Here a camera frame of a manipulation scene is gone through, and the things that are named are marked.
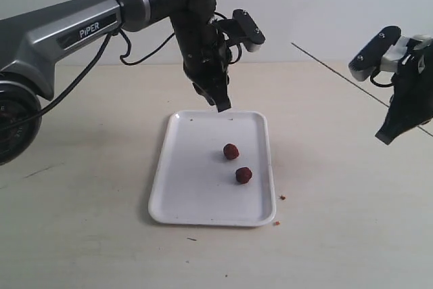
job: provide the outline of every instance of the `table surface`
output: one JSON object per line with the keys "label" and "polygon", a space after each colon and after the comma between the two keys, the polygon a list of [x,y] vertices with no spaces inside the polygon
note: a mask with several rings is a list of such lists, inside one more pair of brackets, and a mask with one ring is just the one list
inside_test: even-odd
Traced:
{"label": "table surface", "polygon": [[239,64],[230,95],[268,119],[280,226],[153,222],[167,118],[208,106],[181,66],[100,66],[0,168],[0,288],[433,287],[430,136],[385,146],[386,108],[314,63]]}

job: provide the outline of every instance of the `plastic tray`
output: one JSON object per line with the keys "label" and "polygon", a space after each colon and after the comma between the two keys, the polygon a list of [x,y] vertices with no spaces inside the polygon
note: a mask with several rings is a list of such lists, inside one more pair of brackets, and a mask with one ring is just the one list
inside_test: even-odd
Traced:
{"label": "plastic tray", "polygon": [[[227,143],[240,157],[223,156]],[[252,180],[240,185],[238,168]],[[266,118],[257,112],[181,111],[171,116],[149,201],[159,223],[258,227],[275,217]]]}

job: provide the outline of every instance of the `tray rim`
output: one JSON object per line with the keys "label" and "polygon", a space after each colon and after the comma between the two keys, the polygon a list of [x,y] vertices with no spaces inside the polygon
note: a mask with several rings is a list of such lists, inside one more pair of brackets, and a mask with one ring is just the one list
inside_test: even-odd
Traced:
{"label": "tray rim", "polygon": [[161,224],[166,224],[166,225],[202,225],[202,226],[215,226],[215,227],[262,227],[264,225],[267,225],[269,223],[271,223],[274,218],[276,217],[277,214],[277,203],[276,203],[276,197],[275,197],[275,182],[274,182],[274,178],[273,178],[273,166],[272,166],[272,155],[271,155],[271,144],[270,144],[270,139],[269,139],[269,126],[268,126],[268,120],[266,118],[266,116],[258,111],[253,111],[253,110],[234,110],[234,109],[230,109],[229,111],[226,111],[226,113],[235,113],[235,114],[255,114],[257,116],[259,116],[262,121],[263,121],[263,126],[265,129],[265,147],[266,147],[266,154],[267,154],[267,163],[268,163],[268,178],[269,178],[269,188],[271,190],[271,213],[269,214],[269,216],[267,216],[266,218],[264,218],[263,220],[260,220],[256,223],[252,223],[250,221],[233,221],[233,222],[226,222],[226,223],[198,223],[198,222],[193,222],[193,221],[186,221],[186,220],[168,220],[168,219],[164,219],[164,218],[160,218],[158,216],[158,214],[156,213],[156,211],[154,210],[154,205],[155,205],[155,192],[156,192],[156,188],[158,186],[158,178],[160,175],[160,169],[161,169],[161,165],[162,165],[162,161],[163,161],[163,156],[166,155],[167,152],[167,145],[168,145],[168,137],[170,135],[170,130],[171,127],[173,126],[173,124],[175,123],[175,121],[178,119],[177,116],[180,116],[182,114],[185,113],[211,113],[211,112],[215,112],[213,110],[180,110],[177,111],[173,114],[171,114],[169,120],[168,120],[168,124],[166,127],[166,131],[165,131],[165,135],[164,135],[164,140],[162,142],[162,147],[161,147],[161,151],[160,151],[160,155],[158,158],[158,164],[156,167],[156,172],[153,178],[153,184],[152,184],[152,190],[150,192],[150,198],[149,198],[149,202],[147,205],[147,209],[148,212],[150,214],[150,217]]}

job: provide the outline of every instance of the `robotic arm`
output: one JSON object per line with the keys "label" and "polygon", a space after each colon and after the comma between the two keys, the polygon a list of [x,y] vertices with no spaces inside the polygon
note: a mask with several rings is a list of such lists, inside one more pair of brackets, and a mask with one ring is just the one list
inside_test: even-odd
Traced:
{"label": "robotic arm", "polygon": [[[376,137],[386,145],[398,136],[433,119],[433,40],[417,35],[404,37],[397,26],[381,30],[349,64],[358,81],[378,87],[394,87],[384,124]],[[391,72],[391,83],[374,78]]]}
{"label": "robotic arm", "polygon": [[53,100],[58,61],[106,35],[100,58],[111,36],[138,32],[165,18],[171,20],[194,89],[219,112],[230,109],[228,66],[235,63],[230,47],[241,51],[243,44],[253,52],[265,37],[244,10],[217,20],[216,4],[73,0],[0,21],[0,165],[21,155],[37,136],[43,112],[38,96]]}

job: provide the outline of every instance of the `meat ball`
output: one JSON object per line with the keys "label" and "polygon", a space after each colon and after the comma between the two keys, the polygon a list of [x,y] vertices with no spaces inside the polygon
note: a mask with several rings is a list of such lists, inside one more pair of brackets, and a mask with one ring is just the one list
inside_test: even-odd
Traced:
{"label": "meat ball", "polygon": [[233,159],[236,159],[237,157],[239,157],[239,150],[232,143],[225,145],[223,152],[224,152],[225,158],[228,160],[233,160]]}
{"label": "meat ball", "polygon": [[247,184],[252,178],[252,171],[248,167],[242,167],[236,171],[236,181],[240,184]]}

